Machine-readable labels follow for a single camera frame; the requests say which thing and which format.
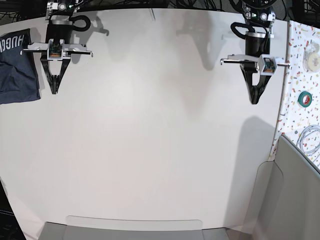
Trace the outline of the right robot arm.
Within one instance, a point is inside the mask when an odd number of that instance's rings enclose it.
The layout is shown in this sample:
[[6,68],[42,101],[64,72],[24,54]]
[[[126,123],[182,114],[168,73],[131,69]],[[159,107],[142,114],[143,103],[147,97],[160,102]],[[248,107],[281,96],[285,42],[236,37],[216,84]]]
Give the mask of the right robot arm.
[[[58,93],[71,56],[93,55],[85,44],[71,42],[73,31],[85,32],[91,27],[91,21],[87,16],[73,16],[86,3],[87,0],[49,0],[45,14],[48,21],[45,42],[34,42],[20,51],[21,54],[41,53],[40,62],[53,95]],[[61,62],[58,75],[51,73],[51,61]]]

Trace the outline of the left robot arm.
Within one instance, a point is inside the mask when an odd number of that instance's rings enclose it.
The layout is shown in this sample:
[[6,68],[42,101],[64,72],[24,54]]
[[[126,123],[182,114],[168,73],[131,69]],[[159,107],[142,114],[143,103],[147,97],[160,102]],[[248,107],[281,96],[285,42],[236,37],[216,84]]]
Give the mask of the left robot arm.
[[245,40],[245,54],[232,54],[222,58],[220,64],[239,64],[248,90],[251,104],[258,104],[277,67],[289,67],[283,57],[270,55],[274,37],[276,13],[274,0],[240,0],[231,6],[244,18],[244,23],[233,22],[231,31]]

